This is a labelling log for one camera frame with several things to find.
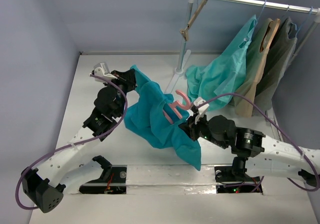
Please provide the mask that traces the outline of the pink plastic hanger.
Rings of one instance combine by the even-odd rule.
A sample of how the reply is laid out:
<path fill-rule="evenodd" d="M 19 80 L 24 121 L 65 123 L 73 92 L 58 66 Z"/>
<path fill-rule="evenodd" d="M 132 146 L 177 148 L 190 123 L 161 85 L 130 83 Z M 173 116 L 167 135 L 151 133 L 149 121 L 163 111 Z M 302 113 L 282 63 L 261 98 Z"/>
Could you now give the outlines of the pink plastic hanger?
<path fill-rule="evenodd" d="M 183 115 L 180 113 L 180 111 L 178 109 L 181 109 L 181 110 L 184 110 L 184 111 L 187 111 L 191 108 L 191 102 L 190 102 L 190 99 L 188 98 L 188 96 L 183 93 L 181 90 L 176 90 L 175 93 L 180 96 L 182 98 L 182 100 L 185 102 L 185 104 L 182 104 L 179 100 L 176 100 L 172 103 L 168 103 L 166 104 L 170 110 L 177 116 L 177 118 L 179 120 L 181 120 L 183 118 Z M 169 98 L 172 98 L 173 95 L 172 94 L 163 94 L 164 97 L 169 97 Z M 170 117 L 170 115 L 165 111 L 165 106 L 163 106 L 163 109 L 162 109 L 162 113 L 164 115 L 164 117 L 167 119 L 167 121 L 170 123 L 170 124 L 173 124 L 174 121 L 172 120 L 172 118 Z"/>

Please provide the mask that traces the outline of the teal blue t-shirt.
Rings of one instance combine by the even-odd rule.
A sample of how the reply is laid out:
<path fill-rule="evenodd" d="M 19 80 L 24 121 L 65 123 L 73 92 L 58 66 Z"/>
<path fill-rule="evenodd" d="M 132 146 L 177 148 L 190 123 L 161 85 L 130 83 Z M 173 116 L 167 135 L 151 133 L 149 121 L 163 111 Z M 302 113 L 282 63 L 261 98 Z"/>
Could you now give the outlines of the teal blue t-shirt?
<path fill-rule="evenodd" d="M 178 107 L 182 115 L 179 119 L 169 107 L 174 101 L 173 95 L 164 94 L 159 84 L 150 80 L 136 65 L 131 69 L 135 70 L 135 91 L 139 99 L 127 109 L 125 127 L 147 140 L 154 148 L 172 147 L 180 159 L 199 171 L 202 159 L 200 144 L 190 139 L 179 127 L 187 120 L 189 113 Z"/>

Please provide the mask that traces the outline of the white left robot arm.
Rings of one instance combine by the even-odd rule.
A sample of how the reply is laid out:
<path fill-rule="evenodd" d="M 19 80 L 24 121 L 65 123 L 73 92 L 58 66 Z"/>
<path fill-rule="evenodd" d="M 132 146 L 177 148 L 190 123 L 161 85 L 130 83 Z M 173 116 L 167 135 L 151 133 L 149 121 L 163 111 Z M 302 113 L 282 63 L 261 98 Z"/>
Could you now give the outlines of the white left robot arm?
<path fill-rule="evenodd" d="M 92 113 L 67 145 L 42 156 L 22 171 L 15 190 L 15 200 L 22 209 L 29 208 L 20 202 L 19 189 L 34 203 L 33 210 L 51 212 L 62 201 L 68 187 L 62 182 L 66 174 L 91 161 L 99 164 L 93 170 L 97 180 L 104 182 L 110 178 L 111 163 L 102 156 L 89 156 L 87 148 L 102 142 L 124 119 L 127 93 L 137 86 L 136 71 L 133 68 L 108 74 L 93 71 L 90 76 L 104 84 L 94 101 Z"/>

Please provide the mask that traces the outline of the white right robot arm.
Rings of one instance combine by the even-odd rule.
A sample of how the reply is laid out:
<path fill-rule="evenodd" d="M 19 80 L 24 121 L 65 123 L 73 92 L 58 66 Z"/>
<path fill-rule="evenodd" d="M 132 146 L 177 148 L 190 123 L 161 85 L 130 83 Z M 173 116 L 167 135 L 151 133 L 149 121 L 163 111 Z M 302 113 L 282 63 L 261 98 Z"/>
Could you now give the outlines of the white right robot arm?
<path fill-rule="evenodd" d="M 264 133 L 237 127 L 222 115 L 198 121 L 191 116 L 179 127 L 189 138 L 203 138 L 234 155 L 231 165 L 216 168 L 216 181 L 243 182 L 250 177 L 271 176 L 296 179 L 314 188 L 320 185 L 319 150 L 281 142 Z"/>

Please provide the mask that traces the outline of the mint green hanging shirt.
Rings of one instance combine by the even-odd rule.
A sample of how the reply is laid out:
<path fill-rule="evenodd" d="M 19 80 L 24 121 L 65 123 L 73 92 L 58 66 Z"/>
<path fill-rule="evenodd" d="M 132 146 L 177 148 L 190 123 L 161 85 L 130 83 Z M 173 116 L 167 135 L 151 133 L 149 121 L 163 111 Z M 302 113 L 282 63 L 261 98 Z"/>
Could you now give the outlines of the mint green hanging shirt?
<path fill-rule="evenodd" d="M 190 66 L 186 72 L 187 95 L 208 101 L 225 93 L 234 93 L 246 78 L 246 54 L 257 24 L 253 15 L 240 29 L 223 53 L 206 66 Z"/>

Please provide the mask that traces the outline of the beige wooden clip hanger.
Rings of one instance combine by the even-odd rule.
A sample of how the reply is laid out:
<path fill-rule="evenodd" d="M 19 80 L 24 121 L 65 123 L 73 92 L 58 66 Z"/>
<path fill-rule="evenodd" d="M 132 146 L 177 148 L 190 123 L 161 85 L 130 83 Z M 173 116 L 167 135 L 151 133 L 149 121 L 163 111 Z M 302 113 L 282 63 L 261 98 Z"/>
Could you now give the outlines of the beige wooden clip hanger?
<path fill-rule="evenodd" d="M 192 17 L 190 18 L 190 20 L 188 21 L 186 27 L 184 29 L 180 30 L 180 33 L 183 37 L 183 39 L 185 41 L 189 40 L 189 29 L 191 28 L 191 26 L 193 25 L 194 21 L 196 20 L 196 18 L 198 17 L 198 15 L 200 14 L 201 10 L 203 9 L 203 7 L 206 5 L 208 0 L 202 0 L 200 5 L 197 7 L 197 9 L 195 10 L 195 12 L 193 13 Z"/>

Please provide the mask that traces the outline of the olive tan hanging shirt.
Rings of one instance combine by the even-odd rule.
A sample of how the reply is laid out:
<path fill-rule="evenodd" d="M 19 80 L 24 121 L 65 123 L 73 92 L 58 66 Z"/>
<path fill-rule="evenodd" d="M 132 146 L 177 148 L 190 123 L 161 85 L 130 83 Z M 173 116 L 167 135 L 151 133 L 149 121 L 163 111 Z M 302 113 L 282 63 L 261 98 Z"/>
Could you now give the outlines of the olive tan hanging shirt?
<path fill-rule="evenodd" d="M 246 77 L 243 84 L 235 91 L 249 101 L 254 102 L 256 88 L 261 81 L 271 43 L 277 33 L 281 20 L 266 19 L 246 52 Z"/>

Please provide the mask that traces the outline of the grey hanging shirt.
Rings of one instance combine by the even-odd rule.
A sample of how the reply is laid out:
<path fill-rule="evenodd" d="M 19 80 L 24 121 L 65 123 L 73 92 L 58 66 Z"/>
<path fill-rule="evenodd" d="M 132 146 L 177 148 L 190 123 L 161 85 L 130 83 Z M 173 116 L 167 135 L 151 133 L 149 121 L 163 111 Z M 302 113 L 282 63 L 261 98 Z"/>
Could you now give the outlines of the grey hanging shirt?
<path fill-rule="evenodd" d="M 289 67 L 297 44 L 295 24 L 288 17 L 280 25 L 266 57 L 263 76 L 256 87 L 255 105 L 263 112 L 272 108 L 272 97 Z"/>

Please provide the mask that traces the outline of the white metal clothes rack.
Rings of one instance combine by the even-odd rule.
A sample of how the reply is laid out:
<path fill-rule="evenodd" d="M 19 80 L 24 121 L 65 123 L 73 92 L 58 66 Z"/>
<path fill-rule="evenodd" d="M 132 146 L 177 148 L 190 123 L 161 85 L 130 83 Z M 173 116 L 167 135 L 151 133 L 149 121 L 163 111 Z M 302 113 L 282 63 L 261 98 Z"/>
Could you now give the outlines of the white metal clothes rack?
<path fill-rule="evenodd" d="M 181 29 L 181 35 L 182 35 L 182 41 L 179 51 L 179 58 L 178 58 L 178 64 L 177 68 L 174 70 L 174 75 L 171 79 L 171 81 L 168 83 L 167 88 L 165 89 L 165 93 L 171 93 L 174 90 L 175 85 L 177 84 L 180 77 L 182 77 L 184 73 L 184 67 L 189 59 L 189 56 L 191 54 L 191 51 L 188 49 L 186 50 L 186 43 L 189 39 L 189 29 L 193 25 L 195 19 L 198 17 L 199 13 L 205 6 L 208 0 L 188 0 L 188 6 L 187 6 L 187 12 L 186 12 L 186 18 L 185 18 L 185 28 Z M 300 13 L 307 13 L 308 15 L 313 14 L 314 20 L 310 27 L 308 28 L 307 32 L 301 39 L 300 43 L 297 45 L 297 48 L 295 52 L 293 53 L 293 56 L 289 63 L 292 63 L 293 60 L 296 58 L 298 53 L 300 52 L 301 48 L 306 43 L 307 39 L 311 36 L 311 34 L 314 32 L 314 30 L 319 26 L 320 23 L 320 10 L 319 8 L 313 8 L 313 7 L 302 7 L 302 6 L 294 6 L 290 4 L 281 4 L 281 3 L 275 3 L 275 2 L 269 2 L 269 1 L 262 1 L 262 0 L 220 0 L 220 1 L 226 1 L 226 2 L 234 2 L 234 3 L 241 3 L 241 4 L 247 4 L 247 5 L 254 5 L 254 6 L 261 6 L 263 8 L 273 8 L 273 9 L 280 9 L 285 11 L 292 11 L 292 12 L 300 12 Z"/>

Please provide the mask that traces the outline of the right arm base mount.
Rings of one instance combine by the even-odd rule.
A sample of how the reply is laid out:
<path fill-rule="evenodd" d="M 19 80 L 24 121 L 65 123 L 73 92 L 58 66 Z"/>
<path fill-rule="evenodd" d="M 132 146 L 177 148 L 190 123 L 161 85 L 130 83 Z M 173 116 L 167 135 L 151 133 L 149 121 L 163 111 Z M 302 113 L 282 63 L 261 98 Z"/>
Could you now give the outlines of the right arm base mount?
<path fill-rule="evenodd" d="M 218 194 L 263 193 L 263 178 L 247 174 L 248 158 L 235 157 L 231 165 L 215 166 L 214 174 Z"/>

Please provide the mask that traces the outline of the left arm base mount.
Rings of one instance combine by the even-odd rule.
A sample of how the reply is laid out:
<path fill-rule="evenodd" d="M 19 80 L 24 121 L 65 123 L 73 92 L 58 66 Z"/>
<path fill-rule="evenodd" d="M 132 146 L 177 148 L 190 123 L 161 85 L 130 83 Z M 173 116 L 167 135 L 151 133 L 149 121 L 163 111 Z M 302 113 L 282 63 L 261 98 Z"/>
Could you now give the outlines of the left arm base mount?
<path fill-rule="evenodd" d="M 96 156 L 92 160 L 100 165 L 102 172 L 98 179 L 79 187 L 81 194 L 122 195 L 127 193 L 127 166 L 113 166 L 103 156 Z"/>

